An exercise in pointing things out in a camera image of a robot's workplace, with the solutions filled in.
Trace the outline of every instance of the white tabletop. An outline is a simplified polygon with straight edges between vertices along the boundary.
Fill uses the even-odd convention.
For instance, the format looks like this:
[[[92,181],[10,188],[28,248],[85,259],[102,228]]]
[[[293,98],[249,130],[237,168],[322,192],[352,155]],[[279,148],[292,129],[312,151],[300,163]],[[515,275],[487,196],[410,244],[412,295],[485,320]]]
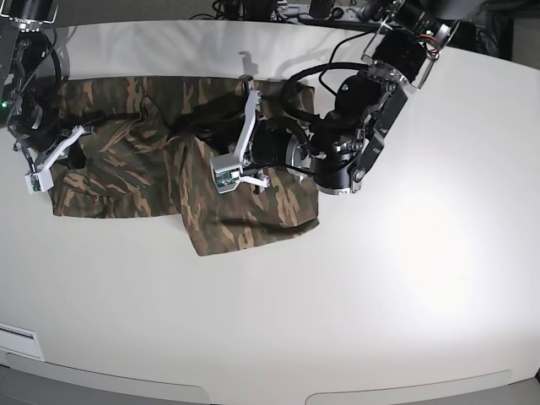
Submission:
[[[79,27],[71,78],[287,78],[352,33],[283,24]],[[338,57],[358,61],[365,40]],[[350,73],[329,74],[334,86]],[[316,108],[332,97],[317,87]],[[301,404],[540,365],[540,72],[446,49],[355,196],[297,240],[198,257],[180,217],[56,218],[0,136],[0,322],[47,362]]]

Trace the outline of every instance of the cloth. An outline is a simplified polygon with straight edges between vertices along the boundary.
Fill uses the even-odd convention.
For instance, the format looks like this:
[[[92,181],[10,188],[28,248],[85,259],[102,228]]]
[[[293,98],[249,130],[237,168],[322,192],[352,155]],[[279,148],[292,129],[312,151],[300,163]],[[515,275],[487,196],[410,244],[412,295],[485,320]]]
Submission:
[[[278,103],[282,85],[256,84],[268,117],[283,114]],[[312,111],[312,90],[300,89],[296,101]],[[58,105],[73,123],[83,123],[96,112],[134,116],[107,121],[81,138],[84,169],[53,166],[53,213],[102,219],[181,213],[200,256],[288,240],[314,229],[317,190],[285,171],[268,170],[272,186],[262,194],[244,183],[234,192],[218,194],[209,164],[218,153],[197,128],[201,120],[227,122],[227,115],[242,110],[244,103],[238,79],[140,77],[65,83]]]

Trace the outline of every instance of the white table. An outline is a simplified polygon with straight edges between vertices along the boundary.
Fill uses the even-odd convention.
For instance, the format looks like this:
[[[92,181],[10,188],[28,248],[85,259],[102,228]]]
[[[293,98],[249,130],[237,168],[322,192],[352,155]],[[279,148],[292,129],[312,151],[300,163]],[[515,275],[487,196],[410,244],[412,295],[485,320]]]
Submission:
[[[79,27],[71,78],[257,78],[325,62],[351,33],[225,22]],[[358,61],[366,40],[339,58]],[[328,75],[334,86],[347,72]],[[317,85],[316,108],[332,97]],[[540,72],[447,49],[352,197],[321,225],[200,258],[180,217],[56,218],[0,136],[0,322],[47,362],[201,386],[212,403],[301,404],[540,365]]]

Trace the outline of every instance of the table surface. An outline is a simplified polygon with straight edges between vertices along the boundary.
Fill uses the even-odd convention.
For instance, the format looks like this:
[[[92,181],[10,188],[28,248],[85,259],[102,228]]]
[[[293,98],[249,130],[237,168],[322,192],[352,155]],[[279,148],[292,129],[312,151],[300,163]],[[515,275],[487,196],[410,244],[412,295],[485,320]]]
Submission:
[[[192,21],[60,34],[76,79],[288,78],[352,33]],[[338,58],[358,61],[366,42]],[[331,109],[308,83],[318,112]],[[301,404],[502,370],[530,378],[539,86],[537,70],[446,49],[361,193],[321,195],[321,225],[297,240],[204,258],[178,216],[54,217],[46,195],[27,194],[3,131],[0,322],[35,331],[47,362],[201,386],[211,403]]]

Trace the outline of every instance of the wrinkled fabric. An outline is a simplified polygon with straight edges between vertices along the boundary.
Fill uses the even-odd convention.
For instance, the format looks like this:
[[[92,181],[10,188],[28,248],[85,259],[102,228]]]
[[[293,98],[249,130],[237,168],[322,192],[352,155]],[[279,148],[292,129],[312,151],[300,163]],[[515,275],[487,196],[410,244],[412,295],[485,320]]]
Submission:
[[[281,116],[281,83],[261,82],[262,112]],[[181,213],[201,256],[262,246],[303,235],[318,225],[317,190],[285,171],[270,169],[272,186],[261,194],[240,184],[220,195],[198,120],[229,120],[243,110],[242,82],[228,78],[100,78],[67,82],[58,105],[82,123],[95,112],[112,119],[80,140],[82,170],[53,166],[53,213],[84,218],[139,218]],[[297,106],[313,110],[302,88]]]

